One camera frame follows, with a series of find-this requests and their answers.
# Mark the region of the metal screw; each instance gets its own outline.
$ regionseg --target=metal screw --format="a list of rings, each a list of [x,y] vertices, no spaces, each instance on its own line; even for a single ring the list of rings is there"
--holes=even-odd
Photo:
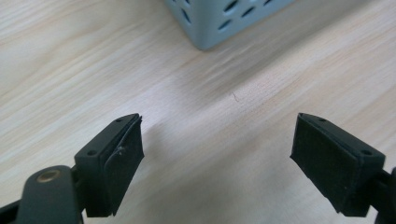
[[[50,182],[50,181],[58,178],[60,175],[61,175],[61,171],[59,171],[59,170],[48,170],[48,171],[44,172],[43,174],[41,174],[37,178],[37,182],[38,183],[47,183],[47,182]]]

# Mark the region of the gray plastic basket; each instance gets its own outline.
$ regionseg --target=gray plastic basket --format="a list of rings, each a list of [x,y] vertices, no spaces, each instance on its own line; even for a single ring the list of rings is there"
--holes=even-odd
[[[198,49],[209,49],[294,0],[165,0]]]

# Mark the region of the light wood table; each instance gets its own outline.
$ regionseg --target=light wood table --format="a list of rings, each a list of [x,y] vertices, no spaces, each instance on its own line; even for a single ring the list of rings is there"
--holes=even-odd
[[[298,0],[209,51],[162,0],[0,1],[0,204],[140,113],[146,154],[86,223],[374,223],[337,215],[289,158],[298,112],[396,166],[396,1]]]

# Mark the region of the wooden table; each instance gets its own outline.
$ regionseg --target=wooden table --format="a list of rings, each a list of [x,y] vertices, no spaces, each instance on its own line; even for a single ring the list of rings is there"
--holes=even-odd
[[[118,117],[143,159],[86,223],[374,223],[337,215],[289,158],[298,112],[396,165],[396,1],[298,0],[209,51],[162,0],[0,1],[0,203]]]

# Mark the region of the wood grain surface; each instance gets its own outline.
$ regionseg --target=wood grain surface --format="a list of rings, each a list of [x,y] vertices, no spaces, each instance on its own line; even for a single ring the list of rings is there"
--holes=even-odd
[[[396,1],[298,0],[209,51],[162,0],[0,1],[0,206],[118,117],[143,159],[86,223],[374,223],[337,215],[289,158],[298,112],[396,166]]]

